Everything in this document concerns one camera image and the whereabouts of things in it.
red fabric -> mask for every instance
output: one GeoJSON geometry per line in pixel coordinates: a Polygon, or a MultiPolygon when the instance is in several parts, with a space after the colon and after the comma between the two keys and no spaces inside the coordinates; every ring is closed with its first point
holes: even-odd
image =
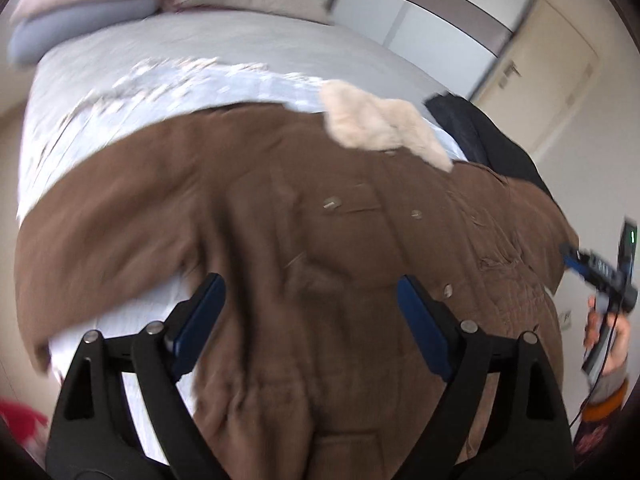
{"type": "Polygon", "coordinates": [[[38,425],[46,426],[48,419],[28,406],[0,400],[0,416],[21,446],[36,435],[38,425]]]}

door handle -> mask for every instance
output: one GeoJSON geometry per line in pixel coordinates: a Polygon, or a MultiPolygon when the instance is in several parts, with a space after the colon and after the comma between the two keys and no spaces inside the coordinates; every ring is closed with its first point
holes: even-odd
{"type": "Polygon", "coordinates": [[[522,74],[518,72],[518,67],[513,62],[513,60],[511,60],[507,64],[507,66],[504,67],[504,70],[502,71],[502,77],[500,78],[500,82],[498,83],[498,86],[500,88],[504,88],[505,86],[507,86],[507,83],[509,82],[509,78],[511,77],[512,74],[515,74],[518,77],[522,77],[522,74]]]}

person's arm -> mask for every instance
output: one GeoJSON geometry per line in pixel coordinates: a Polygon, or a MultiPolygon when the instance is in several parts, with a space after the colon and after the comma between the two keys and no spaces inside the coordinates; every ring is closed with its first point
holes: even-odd
{"type": "MultiPolygon", "coordinates": [[[[602,316],[596,312],[595,297],[589,298],[589,314],[584,329],[584,347],[591,349],[600,338],[599,325],[602,316]]],[[[615,315],[607,316],[613,326],[615,315]]],[[[590,384],[593,393],[582,412],[582,420],[574,439],[575,464],[578,466],[596,449],[612,424],[620,416],[628,381],[626,379],[626,357],[629,350],[631,325],[620,314],[616,321],[616,340],[606,358],[600,380],[590,384]]]]}

black metal clamp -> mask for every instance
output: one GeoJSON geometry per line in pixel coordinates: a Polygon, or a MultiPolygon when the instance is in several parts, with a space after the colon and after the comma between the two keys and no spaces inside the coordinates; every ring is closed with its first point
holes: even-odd
{"type": "MultiPolygon", "coordinates": [[[[228,480],[175,387],[193,370],[224,302],[224,281],[211,274],[165,322],[112,339],[95,330],[84,335],[52,420],[46,469],[54,480],[228,480]],[[138,376],[169,466],[142,451],[123,372],[138,376]]],[[[398,303],[428,367],[447,387],[394,478],[567,478],[573,470],[571,436],[537,336],[489,336],[471,320],[460,323],[412,277],[400,280],[398,303]],[[487,374],[496,372],[497,395],[479,453],[456,465],[487,374]]]]}
{"type": "Polygon", "coordinates": [[[491,336],[472,320],[459,322],[411,276],[400,280],[398,303],[427,366],[447,386],[394,480],[568,478],[571,434],[538,336],[491,336]],[[479,452],[456,465],[491,373],[500,378],[479,452]]]}
{"type": "Polygon", "coordinates": [[[225,283],[210,274],[165,322],[136,335],[87,332],[56,405],[46,455],[54,480],[223,480],[175,383],[193,370],[225,303],[225,283]],[[134,372],[169,467],[146,457],[122,383],[134,372]]]}

handheld device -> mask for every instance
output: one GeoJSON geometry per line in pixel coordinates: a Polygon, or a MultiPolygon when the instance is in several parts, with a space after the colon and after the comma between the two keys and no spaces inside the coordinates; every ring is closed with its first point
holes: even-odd
{"type": "MultiPolygon", "coordinates": [[[[569,244],[560,248],[567,267],[580,274],[584,281],[593,285],[597,292],[609,297],[607,314],[631,313],[638,300],[638,289],[631,283],[638,244],[638,224],[625,219],[618,245],[618,266],[614,267],[596,253],[581,251],[569,244]]],[[[613,340],[611,327],[603,321],[600,339],[588,353],[582,370],[595,383],[599,370],[607,354],[607,347],[613,340]]]]}

